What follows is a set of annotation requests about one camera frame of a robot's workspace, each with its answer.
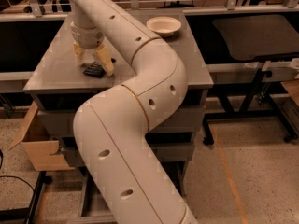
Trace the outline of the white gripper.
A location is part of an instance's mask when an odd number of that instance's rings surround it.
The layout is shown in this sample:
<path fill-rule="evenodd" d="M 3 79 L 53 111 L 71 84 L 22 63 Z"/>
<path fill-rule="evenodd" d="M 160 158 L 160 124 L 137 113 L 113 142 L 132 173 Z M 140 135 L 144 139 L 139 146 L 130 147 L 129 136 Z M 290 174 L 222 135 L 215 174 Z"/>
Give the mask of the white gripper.
<path fill-rule="evenodd" d="M 107 47 L 102 44 L 104 35 L 100 30 L 96 27 L 81 28 L 73 22 L 70 27 L 74 39 L 73 48 L 77 65 L 83 65 L 85 49 L 94 49 L 94 59 L 102 65 L 108 76 L 112 76 L 115 68 Z"/>

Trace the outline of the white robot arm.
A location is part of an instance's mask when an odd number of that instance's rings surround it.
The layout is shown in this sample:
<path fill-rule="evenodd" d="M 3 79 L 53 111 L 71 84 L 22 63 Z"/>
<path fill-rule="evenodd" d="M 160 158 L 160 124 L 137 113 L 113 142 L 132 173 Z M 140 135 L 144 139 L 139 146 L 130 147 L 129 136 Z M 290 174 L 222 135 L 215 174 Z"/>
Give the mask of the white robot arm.
<path fill-rule="evenodd" d="M 183 61 L 158 35 L 111 0 L 71 0 L 133 68 L 134 77 L 77 111 L 78 151 L 118 224 L 198 224 L 145 135 L 181 105 Z"/>

